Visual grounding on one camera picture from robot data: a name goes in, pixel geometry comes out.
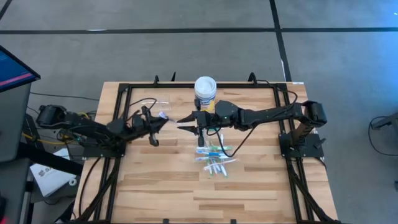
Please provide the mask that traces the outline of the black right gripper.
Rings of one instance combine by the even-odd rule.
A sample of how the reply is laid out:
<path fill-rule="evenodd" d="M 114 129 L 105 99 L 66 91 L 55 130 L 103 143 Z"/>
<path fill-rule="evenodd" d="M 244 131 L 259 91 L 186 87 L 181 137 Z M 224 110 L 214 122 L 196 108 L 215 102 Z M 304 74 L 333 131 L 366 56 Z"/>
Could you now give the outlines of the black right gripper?
<path fill-rule="evenodd" d="M 194 112 L 191 112 L 190 115 L 188 115 L 185 118 L 182 118 L 178 120 L 178 123 L 187 123 L 187 122 L 192 122 L 194 120 L 197 121 L 197 127 L 195 126 L 178 126 L 178 129 L 182 129 L 188 132 L 191 132 L 195 135 L 198 136 L 198 145 L 199 146 L 204 146 L 205 145 L 205 139 L 203 136 L 203 129 L 208 128 L 211 123 L 211 114 L 207 111 L 202 111 L 201 110 L 201 103 L 200 100 L 195 99 L 194 100 L 195 108 L 196 110 Z"/>

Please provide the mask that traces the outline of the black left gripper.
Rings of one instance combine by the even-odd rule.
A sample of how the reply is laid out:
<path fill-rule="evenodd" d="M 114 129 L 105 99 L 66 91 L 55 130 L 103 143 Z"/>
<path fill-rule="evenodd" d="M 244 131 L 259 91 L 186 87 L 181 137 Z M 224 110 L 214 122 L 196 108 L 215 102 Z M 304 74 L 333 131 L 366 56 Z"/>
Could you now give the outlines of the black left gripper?
<path fill-rule="evenodd" d="M 143 138 L 145 135 L 149 135 L 149 143 L 152 146 L 159 146 L 155 134 L 163 128 L 163 126 L 169 121 L 168 118 L 154 117 L 151 115 L 150 109 L 146 106 L 141 107 L 141 115 L 137 113 L 132 116 L 132 128 L 133 134 L 130 140 L 136 140 Z"/>

